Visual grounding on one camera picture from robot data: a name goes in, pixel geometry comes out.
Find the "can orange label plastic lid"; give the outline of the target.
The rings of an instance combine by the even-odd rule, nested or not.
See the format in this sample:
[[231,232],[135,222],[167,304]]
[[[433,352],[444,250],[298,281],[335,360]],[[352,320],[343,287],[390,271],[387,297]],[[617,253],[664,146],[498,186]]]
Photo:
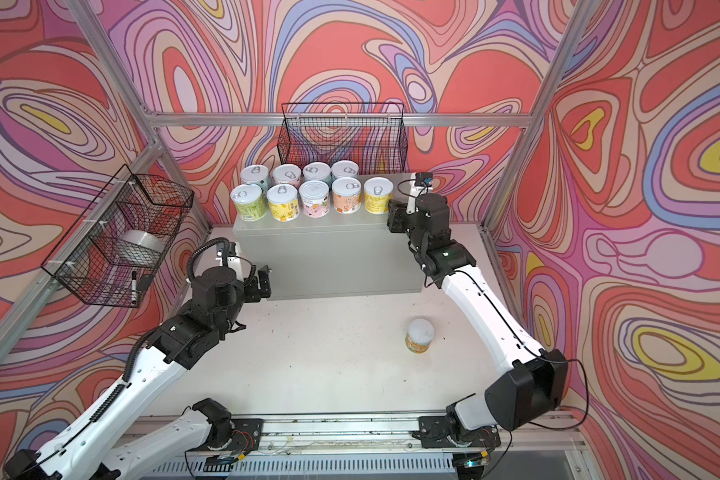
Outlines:
[[421,354],[428,350],[434,337],[433,324],[424,318],[415,318],[408,325],[405,344],[411,352]]

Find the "can plain lid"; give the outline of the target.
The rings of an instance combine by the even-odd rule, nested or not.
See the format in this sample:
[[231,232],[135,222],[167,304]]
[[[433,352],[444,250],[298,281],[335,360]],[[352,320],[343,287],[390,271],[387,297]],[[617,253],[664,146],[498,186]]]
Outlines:
[[310,180],[299,187],[303,213],[321,218],[330,212],[330,187],[323,181]]

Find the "can yellow label front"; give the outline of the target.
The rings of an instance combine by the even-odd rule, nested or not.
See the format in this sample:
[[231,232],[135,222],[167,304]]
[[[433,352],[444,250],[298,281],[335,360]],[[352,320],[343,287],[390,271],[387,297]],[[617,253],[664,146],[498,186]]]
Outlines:
[[269,211],[279,222],[289,222],[300,214],[298,190],[291,184],[277,184],[267,191]]

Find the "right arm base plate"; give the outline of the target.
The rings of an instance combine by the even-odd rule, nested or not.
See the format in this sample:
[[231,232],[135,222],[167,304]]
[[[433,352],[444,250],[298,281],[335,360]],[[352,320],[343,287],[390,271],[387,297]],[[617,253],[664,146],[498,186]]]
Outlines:
[[480,448],[493,451],[501,445],[498,430],[484,427],[466,430],[450,415],[420,416],[418,429],[411,433],[424,448]]

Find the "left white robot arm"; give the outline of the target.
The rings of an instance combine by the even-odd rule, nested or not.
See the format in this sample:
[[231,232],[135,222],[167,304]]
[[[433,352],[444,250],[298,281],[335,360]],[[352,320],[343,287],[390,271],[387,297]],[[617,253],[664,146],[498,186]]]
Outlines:
[[234,242],[223,237],[193,252],[187,263],[190,299],[134,343],[122,375],[75,421],[39,449],[14,453],[4,464],[4,478],[139,479],[197,448],[231,451],[235,461],[252,451],[253,437],[210,398],[136,441],[117,444],[168,386],[227,336],[245,330],[238,320],[244,304],[270,298],[270,268],[251,264],[239,277],[230,264],[237,257]]

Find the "can blue label back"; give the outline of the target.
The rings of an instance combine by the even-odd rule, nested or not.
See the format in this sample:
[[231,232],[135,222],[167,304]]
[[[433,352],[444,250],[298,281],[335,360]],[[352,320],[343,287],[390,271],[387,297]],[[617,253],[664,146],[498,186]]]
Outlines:
[[330,185],[333,181],[331,166],[323,162],[312,162],[302,169],[305,181],[321,181]]

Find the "can blue green label front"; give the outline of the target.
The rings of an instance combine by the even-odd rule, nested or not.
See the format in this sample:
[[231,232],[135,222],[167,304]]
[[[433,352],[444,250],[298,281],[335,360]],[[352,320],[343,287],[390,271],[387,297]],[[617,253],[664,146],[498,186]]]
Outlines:
[[331,174],[334,179],[356,178],[359,174],[359,166],[351,160],[339,160],[332,164]]

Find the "can pink label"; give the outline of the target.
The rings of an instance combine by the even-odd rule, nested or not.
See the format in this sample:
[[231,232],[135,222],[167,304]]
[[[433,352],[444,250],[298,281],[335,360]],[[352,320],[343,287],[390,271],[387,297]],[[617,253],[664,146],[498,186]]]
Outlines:
[[353,177],[341,177],[332,183],[332,204],[343,215],[353,214],[362,206],[362,183]]
[[275,184],[289,184],[298,188],[302,183],[302,170],[294,164],[282,164],[272,171]]

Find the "can green yellow label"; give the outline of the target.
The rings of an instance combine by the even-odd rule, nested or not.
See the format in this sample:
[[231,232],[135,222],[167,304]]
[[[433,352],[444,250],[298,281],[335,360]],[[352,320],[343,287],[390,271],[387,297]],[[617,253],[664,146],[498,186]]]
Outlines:
[[232,190],[230,197],[236,209],[238,220],[245,222],[258,221],[267,213],[263,191],[257,184],[241,184]]

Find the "can red label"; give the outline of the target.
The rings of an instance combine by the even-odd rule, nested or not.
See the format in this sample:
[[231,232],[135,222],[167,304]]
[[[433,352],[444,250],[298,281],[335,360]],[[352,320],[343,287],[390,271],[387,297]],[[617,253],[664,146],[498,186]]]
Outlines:
[[271,188],[270,170],[266,165],[254,164],[240,172],[240,179],[246,185],[258,185],[266,193]]

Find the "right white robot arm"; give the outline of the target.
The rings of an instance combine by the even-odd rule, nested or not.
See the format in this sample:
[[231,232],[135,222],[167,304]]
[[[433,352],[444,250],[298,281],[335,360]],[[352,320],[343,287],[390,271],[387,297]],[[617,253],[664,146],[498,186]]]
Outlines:
[[557,409],[569,362],[557,349],[545,349],[501,303],[475,257],[451,238],[445,197],[427,193],[408,208],[388,202],[387,227],[404,234],[418,266],[461,310],[487,347],[498,377],[483,393],[449,407],[458,428],[474,431],[498,425],[507,431]]

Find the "can pink label back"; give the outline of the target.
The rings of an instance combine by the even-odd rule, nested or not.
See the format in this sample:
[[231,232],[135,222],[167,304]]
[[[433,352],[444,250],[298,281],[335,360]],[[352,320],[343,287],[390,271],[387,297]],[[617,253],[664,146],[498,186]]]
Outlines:
[[332,204],[343,215],[353,214],[362,206],[362,183],[353,177],[341,177],[332,183]]

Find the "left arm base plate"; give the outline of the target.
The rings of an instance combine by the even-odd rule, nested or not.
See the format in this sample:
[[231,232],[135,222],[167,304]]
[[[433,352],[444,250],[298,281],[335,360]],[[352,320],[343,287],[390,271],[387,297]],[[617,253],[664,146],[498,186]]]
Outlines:
[[264,420],[233,418],[211,424],[210,432],[190,447],[190,451],[249,454],[259,448]]

